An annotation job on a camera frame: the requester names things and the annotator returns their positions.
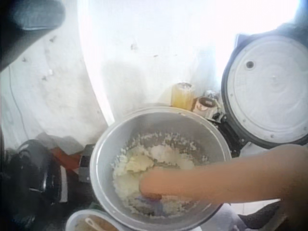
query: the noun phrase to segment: spoon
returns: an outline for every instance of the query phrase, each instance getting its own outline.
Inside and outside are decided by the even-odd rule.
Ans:
[[[94,220],[92,220],[91,218],[86,218],[85,219],[86,223],[88,225],[90,225],[92,228],[96,229],[97,231],[106,231],[104,229],[102,229]]]

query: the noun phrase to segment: white rice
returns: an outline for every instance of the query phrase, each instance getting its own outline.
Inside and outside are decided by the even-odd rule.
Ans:
[[[140,144],[142,139],[149,140],[161,136],[164,136],[165,139],[160,145],[155,145],[146,149]],[[132,213],[158,218],[156,215],[147,212],[151,210],[151,206],[148,203],[138,199],[141,197],[139,180],[142,178],[145,171],[159,166],[169,166],[180,169],[192,169],[195,167],[193,156],[187,154],[187,149],[182,150],[181,153],[180,150],[174,148],[173,145],[170,146],[170,141],[174,139],[178,139],[182,144],[187,144],[187,149],[191,151],[197,149],[193,142],[181,138],[178,133],[162,134],[161,132],[146,134],[144,136],[139,135],[136,139],[133,139],[129,148],[121,149],[121,154],[113,164],[114,187],[123,205],[129,208]],[[193,205],[189,199],[180,199],[175,196],[163,196],[160,202],[163,206],[165,217],[180,216],[187,212]]]

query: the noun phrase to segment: white wall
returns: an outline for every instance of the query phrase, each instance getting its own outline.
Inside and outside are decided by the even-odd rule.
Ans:
[[[170,104],[171,86],[220,90],[237,33],[272,30],[296,0],[79,0],[81,44],[108,124],[141,107]]]
[[[39,139],[71,154],[96,142],[107,126],[83,60],[77,1],[64,3],[64,24],[33,44],[1,74],[1,128],[6,148]],[[10,90],[10,71],[26,131]]]

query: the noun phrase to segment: rice cooker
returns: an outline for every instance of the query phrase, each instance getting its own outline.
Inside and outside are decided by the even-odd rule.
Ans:
[[[250,36],[234,50],[222,79],[222,124],[224,131],[234,134],[238,146],[252,142],[272,148],[308,142],[307,35],[306,29],[283,25]],[[90,161],[98,201],[112,218],[133,230],[185,231],[201,225],[220,205],[199,204],[176,218],[132,214],[115,193],[111,164],[131,137],[157,131],[194,140],[211,163],[228,161],[231,153],[221,128],[194,113],[170,107],[143,109],[114,123],[97,142]]]

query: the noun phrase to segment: electrical cord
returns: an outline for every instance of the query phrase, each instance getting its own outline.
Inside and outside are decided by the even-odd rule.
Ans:
[[[16,102],[16,99],[15,99],[15,96],[14,96],[14,93],[13,93],[13,89],[12,89],[11,65],[9,65],[9,79],[10,79],[10,91],[11,91],[14,103],[15,103],[15,105],[17,107],[18,112],[19,112],[19,115],[20,115],[20,118],[21,118],[21,122],[23,124],[25,135],[26,135],[27,139],[29,140],[29,136],[28,136],[28,133],[26,131],[26,127],[25,127],[25,123],[24,123],[24,117],[23,117],[23,114],[21,113],[20,108],[18,107],[18,104]]]

